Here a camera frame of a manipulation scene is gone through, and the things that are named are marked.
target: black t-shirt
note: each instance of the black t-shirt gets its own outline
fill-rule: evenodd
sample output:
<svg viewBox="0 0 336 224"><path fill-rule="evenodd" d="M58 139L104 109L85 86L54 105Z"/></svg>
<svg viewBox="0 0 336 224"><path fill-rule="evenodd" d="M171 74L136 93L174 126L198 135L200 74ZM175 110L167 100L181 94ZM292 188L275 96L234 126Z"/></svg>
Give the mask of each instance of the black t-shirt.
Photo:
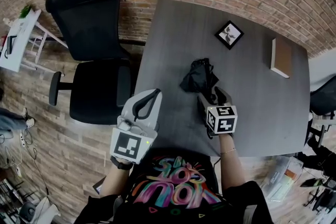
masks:
<svg viewBox="0 0 336 224"><path fill-rule="evenodd" d="M192 221L272 223L261 189L255 182L218 194L208 156L176 149L150 150L134 167L125 193L89 197L75 224Z"/></svg>

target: black plastic bag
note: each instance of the black plastic bag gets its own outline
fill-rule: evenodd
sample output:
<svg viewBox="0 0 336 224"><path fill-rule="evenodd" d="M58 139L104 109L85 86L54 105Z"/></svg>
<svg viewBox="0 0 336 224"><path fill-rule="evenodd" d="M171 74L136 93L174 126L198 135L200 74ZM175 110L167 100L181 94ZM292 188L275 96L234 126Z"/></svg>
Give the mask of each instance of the black plastic bag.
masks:
<svg viewBox="0 0 336 224"><path fill-rule="evenodd" d="M213 69L214 66L210 65L208 58L193 61L180 87L186 92L200 92L205 97L210 97L212 87L218 82Z"/></svg>

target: white shoe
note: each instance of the white shoe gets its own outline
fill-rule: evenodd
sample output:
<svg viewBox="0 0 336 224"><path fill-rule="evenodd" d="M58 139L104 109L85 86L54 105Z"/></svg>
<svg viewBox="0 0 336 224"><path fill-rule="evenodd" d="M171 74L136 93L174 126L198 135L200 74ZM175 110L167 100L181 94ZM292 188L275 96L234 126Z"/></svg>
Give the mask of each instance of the white shoe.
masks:
<svg viewBox="0 0 336 224"><path fill-rule="evenodd" d="M23 110L22 110L22 117L23 117L24 119L26 119L27 116L28 116L27 108L23 108Z"/></svg>
<svg viewBox="0 0 336 224"><path fill-rule="evenodd" d="M27 123L27 128L31 128L34 126L35 120L33 118L29 119L26 121Z"/></svg>

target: shirt sleeve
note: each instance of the shirt sleeve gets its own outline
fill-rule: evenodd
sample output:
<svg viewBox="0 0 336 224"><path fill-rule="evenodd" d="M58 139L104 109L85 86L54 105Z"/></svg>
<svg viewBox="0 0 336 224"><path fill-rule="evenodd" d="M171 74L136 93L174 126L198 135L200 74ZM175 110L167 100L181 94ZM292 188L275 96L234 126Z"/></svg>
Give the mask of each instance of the shirt sleeve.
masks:
<svg viewBox="0 0 336 224"><path fill-rule="evenodd" d="M263 192L255 181L228 188L223 198L240 212L242 223L273 223Z"/></svg>
<svg viewBox="0 0 336 224"><path fill-rule="evenodd" d="M110 195L102 198L92 198L89 196L88 203L74 224L108 221L111 217L113 217L113 205L117 197L118 195Z"/></svg>

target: gray pants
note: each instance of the gray pants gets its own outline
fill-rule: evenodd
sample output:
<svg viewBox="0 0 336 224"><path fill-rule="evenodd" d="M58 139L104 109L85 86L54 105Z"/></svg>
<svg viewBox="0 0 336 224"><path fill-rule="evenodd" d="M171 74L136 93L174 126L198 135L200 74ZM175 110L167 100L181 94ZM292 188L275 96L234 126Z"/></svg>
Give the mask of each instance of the gray pants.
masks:
<svg viewBox="0 0 336 224"><path fill-rule="evenodd" d="M24 130L26 128L26 120L22 116L0 108L0 130Z"/></svg>

